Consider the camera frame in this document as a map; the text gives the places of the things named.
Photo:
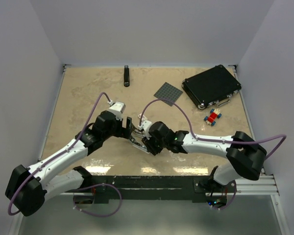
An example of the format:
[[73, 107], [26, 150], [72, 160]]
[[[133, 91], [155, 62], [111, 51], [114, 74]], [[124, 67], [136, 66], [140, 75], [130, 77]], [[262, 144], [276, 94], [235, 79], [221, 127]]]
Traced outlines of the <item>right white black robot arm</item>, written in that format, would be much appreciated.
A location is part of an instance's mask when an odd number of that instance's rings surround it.
[[227, 159], [229, 163], [213, 169], [208, 186], [220, 192], [239, 178], [257, 181], [260, 177], [267, 152], [246, 133], [237, 131], [233, 136], [203, 136], [189, 131], [176, 131], [163, 122], [144, 121], [138, 126], [143, 131], [142, 142], [152, 155], [164, 148], [173, 153], [203, 153]]

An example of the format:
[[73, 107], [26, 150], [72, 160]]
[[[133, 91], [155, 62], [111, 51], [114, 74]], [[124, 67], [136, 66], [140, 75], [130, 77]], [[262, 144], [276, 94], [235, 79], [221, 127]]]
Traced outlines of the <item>beige green stapler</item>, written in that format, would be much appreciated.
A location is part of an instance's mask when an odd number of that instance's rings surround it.
[[132, 133], [135, 133], [136, 135], [144, 136], [145, 132], [144, 130], [139, 130], [135, 125], [131, 125]]

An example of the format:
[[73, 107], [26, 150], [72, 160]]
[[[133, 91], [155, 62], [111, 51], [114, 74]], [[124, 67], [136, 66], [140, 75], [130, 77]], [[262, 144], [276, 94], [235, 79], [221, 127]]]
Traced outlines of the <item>light blue stapler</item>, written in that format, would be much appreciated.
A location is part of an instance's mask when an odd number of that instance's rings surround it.
[[140, 149], [141, 151], [149, 154], [147, 147], [143, 144], [141, 144], [140, 142], [138, 142], [133, 136], [130, 136], [129, 141], [132, 143], [132, 145], [138, 149]]

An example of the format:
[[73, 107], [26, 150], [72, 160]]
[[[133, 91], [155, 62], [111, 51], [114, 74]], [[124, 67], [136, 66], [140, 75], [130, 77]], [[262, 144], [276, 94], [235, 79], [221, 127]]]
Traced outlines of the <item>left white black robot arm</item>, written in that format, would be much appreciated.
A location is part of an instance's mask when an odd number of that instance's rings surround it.
[[103, 146], [110, 137], [129, 139], [132, 119], [122, 118], [121, 112], [103, 111], [95, 122], [86, 122], [83, 129], [62, 149], [48, 158], [25, 167], [15, 167], [11, 173], [5, 196], [10, 200], [8, 214], [33, 215], [49, 199], [63, 192], [87, 192], [93, 177], [81, 166], [68, 173], [61, 172]]

